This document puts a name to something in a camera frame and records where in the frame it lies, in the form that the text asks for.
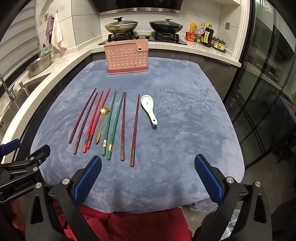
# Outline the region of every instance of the table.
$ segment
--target table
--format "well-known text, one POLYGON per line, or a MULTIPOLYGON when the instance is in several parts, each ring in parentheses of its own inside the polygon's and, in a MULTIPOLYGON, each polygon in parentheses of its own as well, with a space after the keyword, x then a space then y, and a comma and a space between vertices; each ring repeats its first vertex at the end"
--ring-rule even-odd
POLYGON ((143 213, 209 198, 194 169, 197 154, 202 153, 225 176, 232 176, 238 182, 242 180, 244 162, 234 128, 220 97, 200 67, 189 61, 165 58, 149 58, 148 64, 147 72, 108 75, 106 60, 94 61, 58 96, 31 148, 34 151, 44 144, 51 148, 50 156, 40 166, 48 184, 72 177, 94 155, 98 155, 102 158, 102 171, 84 204, 106 213, 143 213), (95 104, 77 155, 73 155, 73 148, 84 116, 72 144, 68 143, 77 118, 95 87, 99 94, 111 88, 105 104, 107 107, 110 107, 114 90, 117 90, 108 139, 121 93, 126 91, 125 161, 120 161, 122 111, 110 161, 101 155, 102 138, 98 145, 92 143, 91 148, 82 153, 95 104), (158 125, 156 129, 152 128, 147 113, 140 106, 135 167, 130 167, 138 94, 153 97, 158 125))

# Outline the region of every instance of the white towel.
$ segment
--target white towel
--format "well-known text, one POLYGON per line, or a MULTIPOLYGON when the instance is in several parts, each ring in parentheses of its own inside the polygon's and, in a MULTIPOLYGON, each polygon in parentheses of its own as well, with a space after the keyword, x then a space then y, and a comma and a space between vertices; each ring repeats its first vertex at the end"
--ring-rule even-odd
POLYGON ((59 25, 59 19, 57 18, 57 13, 55 14, 54 26, 52 28, 52 46, 54 46, 62 54, 67 50, 63 41, 63 35, 59 25))

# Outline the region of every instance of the gas stove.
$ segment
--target gas stove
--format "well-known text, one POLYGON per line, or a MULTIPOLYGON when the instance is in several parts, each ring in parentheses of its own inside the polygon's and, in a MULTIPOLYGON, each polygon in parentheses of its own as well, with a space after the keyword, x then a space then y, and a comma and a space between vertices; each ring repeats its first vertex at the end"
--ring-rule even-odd
POLYGON ((134 35, 133 31, 119 33, 119 34, 109 34, 108 40, 100 43, 99 45, 103 45, 108 42, 115 42, 121 40, 133 40, 133 39, 148 39, 148 41, 153 42, 165 42, 165 43, 175 43, 175 44, 182 44, 187 45, 183 40, 179 39, 178 34, 167 34, 167 33, 160 33, 155 32, 154 35, 134 35))

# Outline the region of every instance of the dark red chopstick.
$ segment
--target dark red chopstick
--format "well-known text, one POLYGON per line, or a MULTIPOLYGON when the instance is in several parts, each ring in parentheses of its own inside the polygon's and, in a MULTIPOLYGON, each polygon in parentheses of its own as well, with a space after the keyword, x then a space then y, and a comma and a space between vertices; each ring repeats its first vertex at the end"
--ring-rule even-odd
POLYGON ((136 137, 137 137, 137 125, 138 125, 138 113, 139 113, 140 94, 138 95, 135 124, 133 126, 133 142, 131 144, 131 167, 135 166, 135 150, 136 150, 136 137))
POLYGON ((122 111, 122 125, 121 125, 121 150, 120 160, 124 161, 124 122, 126 118, 126 92, 124 92, 123 111, 122 111))
POLYGON ((78 134, 78 137, 77 137, 77 141, 76 141, 76 144, 75 144, 75 146, 74 146, 74 151, 73 151, 73 154, 74 154, 74 155, 76 155, 76 153, 77 153, 77 149, 78 149, 78 146, 79 146, 79 142, 80 142, 80 139, 81 139, 81 136, 82 136, 82 132, 83 132, 83 129, 84 129, 84 126, 85 126, 86 120, 87 120, 87 118, 88 118, 88 116, 89 116, 89 113, 90 113, 90 111, 91 111, 91 108, 92 108, 92 106, 93 106, 93 104, 94 104, 94 101, 95 101, 97 95, 98 95, 98 92, 96 93, 96 95, 95 95, 93 101, 91 102, 91 105, 90 105, 90 107, 89 107, 89 109, 88 109, 88 111, 87 111, 87 113, 86 113, 86 116, 85 116, 84 121, 83 121, 83 123, 82 123, 82 126, 81 126, 81 128, 80 128, 80 131, 79 131, 79 134, 78 134))
POLYGON ((94 118, 95 118, 95 116, 96 116, 96 112, 97 112, 98 107, 99 107, 99 104, 100 104, 100 102, 101 102, 101 98, 102 98, 102 96, 103 96, 103 93, 104 93, 104 91, 102 91, 102 93, 101 93, 101 95, 100 95, 100 98, 99 98, 99 100, 98 100, 98 103, 96 104, 96 108, 94 109, 94 113, 93 113, 93 116, 92 116, 92 118, 91 118, 91 122, 89 123, 89 128, 88 128, 88 130, 87 130, 87 134, 86 134, 85 142, 84 142, 84 145, 83 145, 83 152, 84 152, 84 153, 86 152, 86 146, 87 146, 87 142, 88 142, 88 140, 89 140, 89 135, 90 135, 90 133, 91 133, 91 128, 92 128, 92 125, 93 125, 93 123, 94 123, 94 118))
POLYGON ((72 140, 73 140, 74 135, 75 135, 75 132, 76 132, 76 130, 77 130, 77 128, 78 128, 79 122, 80 122, 80 120, 81 120, 81 118, 82 118, 82 116, 83 116, 83 114, 84 114, 84 112, 85 112, 85 110, 86 110, 86 108, 87 108, 87 105, 89 104, 89 102, 90 102, 92 96, 94 95, 94 92, 95 92, 95 91, 96 91, 96 88, 94 88, 94 91, 92 92, 92 94, 91 94, 91 96, 89 97, 88 101, 86 102, 86 104, 85 104, 83 110, 81 111, 80 116, 78 117, 78 120, 77 120, 77 122, 76 122, 76 124, 75 124, 75 126, 74 126, 74 129, 73 129, 73 131, 72 131, 72 134, 71 134, 71 136, 70 136, 70 140, 69 140, 69 143, 70 143, 70 144, 72 143, 72 140))
MULTIPOLYGON (((105 98, 104 98, 104 100, 103 100, 103 103, 102 103, 100 109, 102 109, 102 108, 104 107, 104 104, 105 104, 105 102, 106 102, 106 99, 107 99, 107 97, 108 97, 109 92, 110 92, 110 88, 109 88, 109 90, 107 91, 107 94, 106 94, 106 96, 105 96, 105 98)), ((95 120, 95 122, 94 122, 94 124, 93 124, 93 126, 92 126, 91 134, 89 135, 89 140, 87 141, 87 145, 86 145, 86 148, 87 148, 87 149, 89 149, 90 146, 91 146, 91 140, 92 140, 92 137, 94 136, 94 131, 96 130, 96 125, 97 125, 97 123, 98 123, 98 120, 99 120, 99 118, 100 118, 100 115, 101 115, 101 112, 99 111, 98 114, 97 114, 97 116, 96 116, 96 120, 95 120)))

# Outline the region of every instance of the pink utensil holder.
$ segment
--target pink utensil holder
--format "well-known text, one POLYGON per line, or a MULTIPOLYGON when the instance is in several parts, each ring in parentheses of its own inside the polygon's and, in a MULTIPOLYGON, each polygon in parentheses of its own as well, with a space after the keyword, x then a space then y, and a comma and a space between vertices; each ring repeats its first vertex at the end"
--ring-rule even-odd
POLYGON ((104 45, 108 74, 148 71, 148 40, 134 39, 104 45))

